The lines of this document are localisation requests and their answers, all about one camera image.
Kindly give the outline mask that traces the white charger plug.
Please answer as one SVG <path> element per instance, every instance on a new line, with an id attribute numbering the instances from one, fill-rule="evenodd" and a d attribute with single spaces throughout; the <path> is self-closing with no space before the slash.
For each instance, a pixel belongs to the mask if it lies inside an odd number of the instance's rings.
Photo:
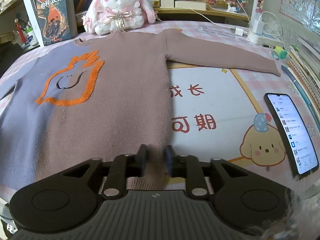
<path id="1" fill-rule="evenodd" d="M 252 31 L 255 34 L 262 34 L 265 23 L 263 22 L 263 17 L 260 15 L 254 20 Z"/>

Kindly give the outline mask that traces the pink checkered cartoon table mat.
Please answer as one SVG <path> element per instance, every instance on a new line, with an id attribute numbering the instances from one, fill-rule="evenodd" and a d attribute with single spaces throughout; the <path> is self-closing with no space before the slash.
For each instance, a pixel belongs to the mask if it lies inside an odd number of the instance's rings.
<path id="1" fill-rule="evenodd" d="M 159 34 L 164 30 L 129 32 Z M 176 30 L 189 36 L 184 29 Z M 103 37 L 82 34 L 73 40 L 48 46 L 44 55 L 75 40 Z M 213 42 L 207 35 L 193 38 Z M 274 61 L 265 49 L 247 47 L 244 50 Z M 318 161 L 319 130 L 295 85 L 281 69 L 280 62 L 274 62 L 278 75 L 168 61 L 171 125 L 167 145 L 171 145 L 176 154 L 194 155 L 199 161 L 207 162 L 212 158 L 230 161 L 296 192 L 310 187 L 319 179 L 319 169 L 303 179 L 293 176 L 264 95 L 280 93 L 290 96 L 308 130 Z M 154 190 L 163 189 L 165 184 L 164 176 L 162 187 Z"/>

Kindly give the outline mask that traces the white power strip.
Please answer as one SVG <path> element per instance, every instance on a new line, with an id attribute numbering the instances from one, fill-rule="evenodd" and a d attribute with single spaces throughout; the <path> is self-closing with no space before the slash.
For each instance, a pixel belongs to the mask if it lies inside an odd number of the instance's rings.
<path id="1" fill-rule="evenodd" d="M 248 31 L 247 41 L 257 46 L 270 46 L 270 47 L 284 46 L 283 42 L 279 38 L 276 38 L 269 34 L 256 34 L 253 32 L 252 29 L 249 29 Z"/>

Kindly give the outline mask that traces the alphabet wall poster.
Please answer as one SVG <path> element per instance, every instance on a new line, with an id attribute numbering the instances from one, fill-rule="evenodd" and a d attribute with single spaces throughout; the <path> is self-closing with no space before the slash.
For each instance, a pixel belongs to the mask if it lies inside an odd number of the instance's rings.
<path id="1" fill-rule="evenodd" d="M 281 0 L 279 12 L 319 34 L 319 0 Z"/>

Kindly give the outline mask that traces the flat cream box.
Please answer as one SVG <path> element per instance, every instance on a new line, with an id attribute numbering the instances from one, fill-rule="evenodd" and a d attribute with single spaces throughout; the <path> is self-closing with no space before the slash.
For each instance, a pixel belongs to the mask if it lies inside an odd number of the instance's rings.
<path id="1" fill-rule="evenodd" d="M 178 0 L 175 1 L 175 8 L 205 11 L 207 10 L 207 5 L 205 2 Z"/>

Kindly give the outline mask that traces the green yellow eraser toy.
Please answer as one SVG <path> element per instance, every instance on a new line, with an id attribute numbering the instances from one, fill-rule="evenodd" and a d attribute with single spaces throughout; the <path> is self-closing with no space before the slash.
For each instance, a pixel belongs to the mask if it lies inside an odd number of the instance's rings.
<path id="1" fill-rule="evenodd" d="M 287 51 L 283 47 L 275 46 L 271 51 L 271 55 L 276 60 L 284 60 L 287 57 Z"/>

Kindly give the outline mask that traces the blue pen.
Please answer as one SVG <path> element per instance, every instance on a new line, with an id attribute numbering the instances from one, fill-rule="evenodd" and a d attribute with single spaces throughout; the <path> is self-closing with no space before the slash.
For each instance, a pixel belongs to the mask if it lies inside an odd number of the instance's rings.
<path id="1" fill-rule="evenodd" d="M 298 90 L 299 94 L 303 98 L 303 101 L 306 103 L 309 112 L 311 113 L 317 128 L 319 129 L 319 114 L 316 111 L 314 105 L 312 104 L 311 99 L 307 95 L 306 91 L 304 90 L 303 86 L 299 83 L 298 79 L 294 75 L 293 71 L 288 67 L 281 65 L 281 69 L 283 72 L 288 76 L 288 78 L 291 80 L 291 82 L 295 85 L 296 89 Z"/>

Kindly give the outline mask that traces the white bookshelf frame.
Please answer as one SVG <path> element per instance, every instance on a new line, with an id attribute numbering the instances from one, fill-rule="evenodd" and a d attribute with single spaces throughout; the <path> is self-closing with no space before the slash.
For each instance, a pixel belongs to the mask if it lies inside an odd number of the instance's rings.
<path id="1" fill-rule="evenodd" d="M 23 0 L 29 21 L 32 25 L 32 28 L 34 30 L 35 36 L 38 40 L 38 43 L 41 47 L 44 46 L 43 40 L 42 40 L 42 34 L 41 29 L 39 27 L 39 24 L 37 22 L 37 10 L 34 4 L 34 0 Z"/>

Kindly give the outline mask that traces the purple and mauve knit sweater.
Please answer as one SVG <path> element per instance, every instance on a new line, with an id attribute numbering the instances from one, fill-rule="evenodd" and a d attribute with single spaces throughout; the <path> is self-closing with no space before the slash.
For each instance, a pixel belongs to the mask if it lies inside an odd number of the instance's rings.
<path id="1" fill-rule="evenodd" d="M 189 37 L 115 31 L 75 40 L 29 62 L 1 86 L 11 100 L 1 114 L 1 185 L 18 190 L 99 157 L 111 161 L 150 150 L 131 189 L 162 187 L 169 142 L 167 62 L 278 75 L 274 61 L 228 44 Z"/>

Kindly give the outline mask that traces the white pink plush bunny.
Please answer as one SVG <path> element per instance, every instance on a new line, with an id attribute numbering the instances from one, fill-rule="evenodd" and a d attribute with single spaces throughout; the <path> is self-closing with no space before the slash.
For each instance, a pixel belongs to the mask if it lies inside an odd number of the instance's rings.
<path id="1" fill-rule="evenodd" d="M 148 0 L 92 0 L 82 16 L 85 32 L 104 35 L 112 31 L 141 28 L 154 24 L 157 14 Z"/>

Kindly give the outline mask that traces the stack of notebooks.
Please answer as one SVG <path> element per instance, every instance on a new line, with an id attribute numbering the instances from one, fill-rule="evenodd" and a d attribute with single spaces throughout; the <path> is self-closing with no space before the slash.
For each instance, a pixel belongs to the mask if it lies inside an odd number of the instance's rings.
<path id="1" fill-rule="evenodd" d="M 289 67 L 319 113 L 319 44 L 299 37 L 297 45 L 290 46 L 289 57 Z"/>

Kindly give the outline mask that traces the Harry Potter book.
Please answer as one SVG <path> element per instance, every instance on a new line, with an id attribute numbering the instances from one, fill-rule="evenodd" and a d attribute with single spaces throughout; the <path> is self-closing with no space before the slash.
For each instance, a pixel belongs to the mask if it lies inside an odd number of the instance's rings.
<path id="1" fill-rule="evenodd" d="M 36 0 L 36 9 L 44 46 L 78 34 L 73 0 Z"/>

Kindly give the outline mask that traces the black smartphone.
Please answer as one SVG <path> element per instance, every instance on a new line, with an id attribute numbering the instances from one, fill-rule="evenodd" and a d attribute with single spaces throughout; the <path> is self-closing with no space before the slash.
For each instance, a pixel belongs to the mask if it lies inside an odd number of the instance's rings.
<path id="1" fill-rule="evenodd" d="M 276 123 L 294 177 L 303 179 L 319 169 L 319 161 L 304 121 L 287 94 L 266 93 L 264 100 Z"/>

